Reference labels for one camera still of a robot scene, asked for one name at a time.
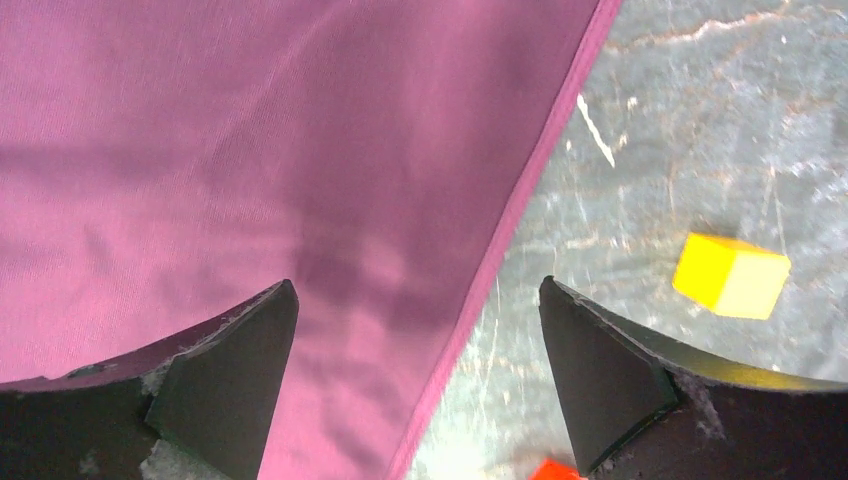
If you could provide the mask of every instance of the fabric edge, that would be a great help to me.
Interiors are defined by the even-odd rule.
[[[562,130],[571,117],[577,95],[589,77],[594,60],[606,41],[621,2],[622,0],[599,0],[598,6],[589,19],[586,32],[594,31],[595,33],[586,35],[584,32],[580,45],[577,47],[574,61],[563,81],[563,86],[554,99],[548,119],[539,135],[539,140],[536,142],[524,170],[513,187],[504,207],[504,213],[495,227],[492,240],[489,242],[483,260],[474,275],[456,326],[442,351],[441,358],[430,375],[430,379],[424,386],[418,404],[413,410],[412,418],[407,424],[401,444],[392,457],[384,476],[385,480],[402,480],[409,471],[421,438],[441,400],[454,366],[468,343],[468,338],[471,336],[480,310],[486,302],[500,269],[503,255],[499,252],[503,252],[509,247],[539,177],[547,165]]]

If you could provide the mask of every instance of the yellow block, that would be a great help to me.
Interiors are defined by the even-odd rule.
[[[690,233],[673,285],[717,315],[765,320],[790,267],[786,256],[740,240]]]

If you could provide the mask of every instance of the magenta towel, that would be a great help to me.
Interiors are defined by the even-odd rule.
[[[0,381],[291,278],[260,477],[402,477],[617,6],[0,2]]]

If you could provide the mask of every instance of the stone floor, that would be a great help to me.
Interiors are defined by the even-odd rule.
[[[847,19],[848,0],[624,0],[409,480],[570,461],[537,312],[551,273],[699,348],[848,381]],[[792,259],[770,320],[673,291],[691,230]]]

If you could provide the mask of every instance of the red block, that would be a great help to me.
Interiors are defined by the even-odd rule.
[[[545,463],[536,470],[536,473],[530,477],[530,480],[581,480],[577,470],[560,465],[551,459],[546,459]]]

